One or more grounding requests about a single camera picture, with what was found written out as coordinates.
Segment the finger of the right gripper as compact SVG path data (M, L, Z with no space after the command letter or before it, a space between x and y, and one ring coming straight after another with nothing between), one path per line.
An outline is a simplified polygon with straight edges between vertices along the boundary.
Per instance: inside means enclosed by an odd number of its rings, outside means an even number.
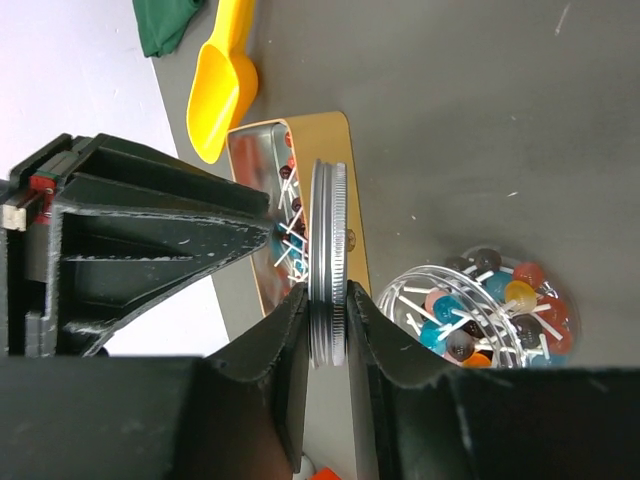
M51 209L47 351L92 356L188 285L261 248L260 191L105 134L62 136Z

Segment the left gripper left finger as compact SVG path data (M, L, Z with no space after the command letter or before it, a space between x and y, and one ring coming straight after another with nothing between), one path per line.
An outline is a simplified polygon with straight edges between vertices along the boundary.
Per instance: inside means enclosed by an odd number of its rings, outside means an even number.
M206 358L1 363L5 479L289 479L300 470L306 288Z

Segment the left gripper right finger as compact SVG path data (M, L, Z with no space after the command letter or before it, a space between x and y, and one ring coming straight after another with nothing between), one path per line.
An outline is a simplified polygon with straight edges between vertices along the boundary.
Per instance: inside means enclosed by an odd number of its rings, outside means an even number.
M635 479L639 373L467 369L347 294L361 479Z

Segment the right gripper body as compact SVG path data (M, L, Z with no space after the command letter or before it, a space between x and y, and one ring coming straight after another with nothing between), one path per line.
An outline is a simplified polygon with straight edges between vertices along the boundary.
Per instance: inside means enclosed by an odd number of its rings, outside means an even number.
M1 354L42 356L52 204L90 137L61 134L1 182Z

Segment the clear plastic cup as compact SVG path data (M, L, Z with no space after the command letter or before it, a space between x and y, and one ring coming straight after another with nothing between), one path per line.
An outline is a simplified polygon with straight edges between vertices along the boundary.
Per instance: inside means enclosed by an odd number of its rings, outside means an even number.
M539 263L489 247L407 270L377 306L423 347L462 367L562 366L581 337L575 308Z

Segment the tan candy box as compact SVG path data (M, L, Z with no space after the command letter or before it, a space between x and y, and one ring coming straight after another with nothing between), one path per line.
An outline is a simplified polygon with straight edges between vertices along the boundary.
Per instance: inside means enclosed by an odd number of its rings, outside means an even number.
M268 314L309 269L312 173L320 160L347 171L347 277L370 291L365 238L350 129L339 111L276 118L238 127L226 137L233 180L269 197L274 232L251 256L263 314Z

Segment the yellow plastic scoop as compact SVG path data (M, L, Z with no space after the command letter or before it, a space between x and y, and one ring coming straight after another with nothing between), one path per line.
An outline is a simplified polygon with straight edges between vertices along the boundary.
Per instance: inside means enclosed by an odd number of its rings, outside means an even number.
M186 111L187 133L204 162L213 164L227 133L239 126L258 91L258 74L247 54L253 0L218 3L211 36L200 48Z

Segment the white round lid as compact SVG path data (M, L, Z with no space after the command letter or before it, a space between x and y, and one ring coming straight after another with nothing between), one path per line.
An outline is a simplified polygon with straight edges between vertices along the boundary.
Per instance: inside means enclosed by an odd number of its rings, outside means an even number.
M309 212L310 354L314 367L346 358L347 172L343 163L318 160Z

